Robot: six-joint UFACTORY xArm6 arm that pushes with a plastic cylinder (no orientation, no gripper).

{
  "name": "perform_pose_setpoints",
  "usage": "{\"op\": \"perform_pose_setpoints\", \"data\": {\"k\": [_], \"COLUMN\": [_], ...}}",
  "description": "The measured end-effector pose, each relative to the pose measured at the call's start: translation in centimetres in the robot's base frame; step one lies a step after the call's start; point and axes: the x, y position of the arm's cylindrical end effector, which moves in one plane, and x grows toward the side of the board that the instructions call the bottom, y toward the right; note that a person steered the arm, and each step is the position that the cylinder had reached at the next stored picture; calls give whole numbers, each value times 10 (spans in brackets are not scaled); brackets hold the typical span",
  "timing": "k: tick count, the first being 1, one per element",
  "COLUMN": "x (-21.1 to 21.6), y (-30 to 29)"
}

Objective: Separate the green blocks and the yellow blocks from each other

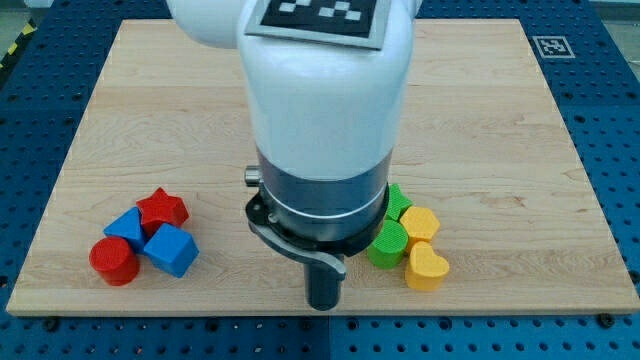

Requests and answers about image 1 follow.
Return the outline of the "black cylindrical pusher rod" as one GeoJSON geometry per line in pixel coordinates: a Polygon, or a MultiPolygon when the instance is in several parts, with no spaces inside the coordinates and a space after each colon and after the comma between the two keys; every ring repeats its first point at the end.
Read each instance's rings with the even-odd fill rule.
{"type": "Polygon", "coordinates": [[[340,299],[344,274],[319,264],[305,264],[305,294],[308,304],[319,311],[334,308],[340,299]]]}

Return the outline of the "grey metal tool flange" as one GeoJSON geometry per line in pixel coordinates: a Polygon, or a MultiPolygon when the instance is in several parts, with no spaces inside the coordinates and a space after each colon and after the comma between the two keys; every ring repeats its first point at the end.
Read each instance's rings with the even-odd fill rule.
{"type": "Polygon", "coordinates": [[[343,280],[346,265],[338,257],[364,250],[381,228],[392,153],[353,177],[331,180],[293,175],[257,154],[259,191],[245,207],[251,231],[280,254],[343,280]]]}

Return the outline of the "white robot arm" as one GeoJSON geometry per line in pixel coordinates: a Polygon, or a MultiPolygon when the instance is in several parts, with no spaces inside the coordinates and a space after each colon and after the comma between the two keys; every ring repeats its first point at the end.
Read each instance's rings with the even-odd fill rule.
{"type": "Polygon", "coordinates": [[[258,166],[251,231],[301,263],[306,298],[334,308],[345,258],[382,228],[418,0],[168,0],[201,44],[235,49],[258,166]]]}

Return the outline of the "fiducial marker on arm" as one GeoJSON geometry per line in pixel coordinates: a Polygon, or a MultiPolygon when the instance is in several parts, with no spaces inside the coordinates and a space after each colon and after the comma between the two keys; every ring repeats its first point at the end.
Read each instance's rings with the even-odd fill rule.
{"type": "Polygon", "coordinates": [[[244,33],[380,50],[390,0],[258,0],[244,33]]]}

